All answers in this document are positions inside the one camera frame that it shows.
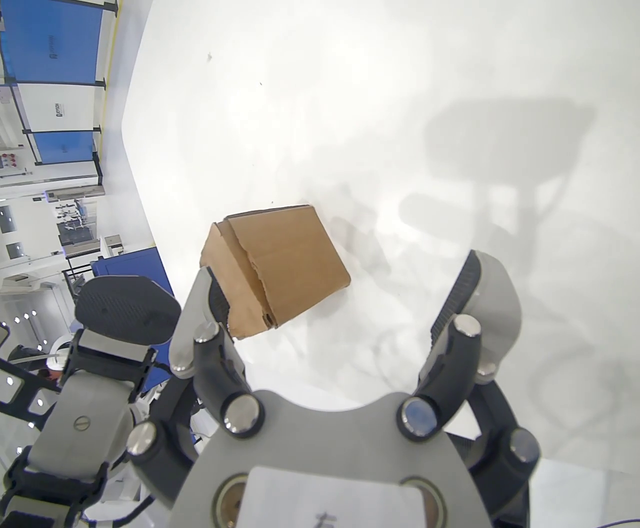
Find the robotic hand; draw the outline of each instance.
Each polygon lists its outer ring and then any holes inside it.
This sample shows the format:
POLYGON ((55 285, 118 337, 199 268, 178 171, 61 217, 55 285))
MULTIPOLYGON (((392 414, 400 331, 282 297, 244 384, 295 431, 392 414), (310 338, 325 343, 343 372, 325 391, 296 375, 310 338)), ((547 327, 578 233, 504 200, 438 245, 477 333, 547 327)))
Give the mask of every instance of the robotic hand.
MULTIPOLYGON (((209 269, 200 270, 177 314, 175 302, 142 278, 102 277, 84 287, 76 316, 86 330, 76 335, 63 391, 42 434, 5 477, 1 528, 12 515, 50 521, 33 526, 73 526, 99 499, 125 444, 143 482, 172 510, 172 528, 254 526, 252 479, 265 468, 334 483, 417 488, 427 528, 528 526, 528 481, 540 449, 494 381, 521 320, 516 292, 497 260, 470 253, 432 327, 432 350, 412 394, 389 394, 343 412, 310 410, 251 390, 225 328, 228 305, 209 269), (133 427, 127 405, 153 360, 148 344, 168 339, 167 328, 175 328, 174 377, 148 419, 133 427), (199 456, 189 431, 198 398, 220 425, 199 456), (443 431, 465 401, 481 431, 475 440, 443 431)), ((339 527, 330 513, 309 526, 339 527)), ((269 526, 268 516, 260 526, 269 526)), ((285 521, 275 520, 288 526, 285 521)))

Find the white partition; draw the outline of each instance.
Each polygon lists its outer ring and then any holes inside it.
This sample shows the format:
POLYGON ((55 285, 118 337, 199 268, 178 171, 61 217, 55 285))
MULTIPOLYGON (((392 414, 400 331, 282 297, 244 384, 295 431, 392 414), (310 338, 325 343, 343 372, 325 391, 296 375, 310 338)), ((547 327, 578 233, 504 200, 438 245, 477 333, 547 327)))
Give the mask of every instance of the white partition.
POLYGON ((18 84, 32 132, 92 130, 94 86, 18 84))

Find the blue wall panel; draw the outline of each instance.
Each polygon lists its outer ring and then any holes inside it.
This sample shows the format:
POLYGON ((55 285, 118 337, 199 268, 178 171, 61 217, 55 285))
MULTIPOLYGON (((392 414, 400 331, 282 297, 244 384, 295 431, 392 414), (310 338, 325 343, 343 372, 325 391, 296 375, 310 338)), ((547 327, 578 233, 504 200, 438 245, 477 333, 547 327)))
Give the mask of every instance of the blue wall panel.
POLYGON ((92 160, 92 132, 37 132, 33 139, 43 163, 92 160))
POLYGON ((18 81, 94 83, 102 10, 54 0, 2 0, 3 54, 18 81))

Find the window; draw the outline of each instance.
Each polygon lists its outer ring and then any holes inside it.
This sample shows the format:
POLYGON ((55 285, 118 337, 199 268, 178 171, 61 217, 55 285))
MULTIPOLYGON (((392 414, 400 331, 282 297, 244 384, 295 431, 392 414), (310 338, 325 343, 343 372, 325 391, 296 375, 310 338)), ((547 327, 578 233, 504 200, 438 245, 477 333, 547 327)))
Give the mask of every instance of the window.
POLYGON ((6 250, 9 253, 10 259, 19 259, 24 256, 24 249, 22 248, 22 242, 16 242, 15 244, 7 244, 6 250))
POLYGON ((12 233, 15 231, 11 208, 8 205, 0 207, 0 231, 2 231, 2 233, 12 233))

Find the cardboard flap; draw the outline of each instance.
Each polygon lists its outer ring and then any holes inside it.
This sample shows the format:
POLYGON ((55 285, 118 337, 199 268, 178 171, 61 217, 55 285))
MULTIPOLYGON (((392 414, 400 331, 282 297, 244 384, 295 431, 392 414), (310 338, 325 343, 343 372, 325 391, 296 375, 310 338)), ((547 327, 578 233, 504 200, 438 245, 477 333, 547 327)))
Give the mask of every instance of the cardboard flap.
POLYGON ((273 326, 262 283, 227 221, 213 224, 200 266, 209 266, 229 302, 228 328, 242 339, 273 326))
POLYGON ((261 301, 275 324, 287 322, 351 282, 310 205, 235 215, 227 222, 264 288, 261 301))

